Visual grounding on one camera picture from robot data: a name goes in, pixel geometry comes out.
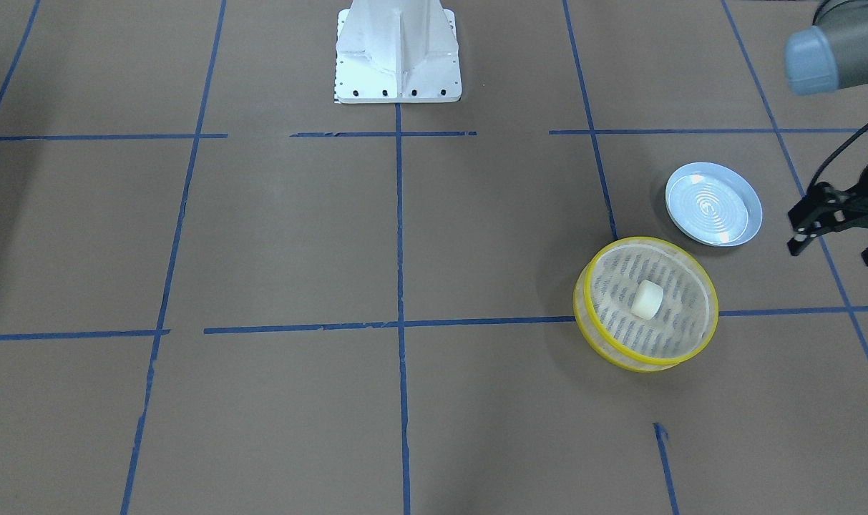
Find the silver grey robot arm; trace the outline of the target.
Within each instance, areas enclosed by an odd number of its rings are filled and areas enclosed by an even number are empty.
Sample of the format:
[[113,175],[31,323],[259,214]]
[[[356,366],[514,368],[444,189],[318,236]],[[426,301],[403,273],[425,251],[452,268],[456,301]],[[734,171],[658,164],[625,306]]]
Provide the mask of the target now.
[[[784,49],[790,90],[800,97],[868,84],[868,1],[824,1],[810,27],[790,36]],[[826,168],[868,132],[868,122],[819,165],[806,192],[788,211],[794,235],[787,247],[800,255],[814,239],[830,232],[868,229],[868,164],[849,189],[821,180]],[[868,266],[868,247],[860,254]]]

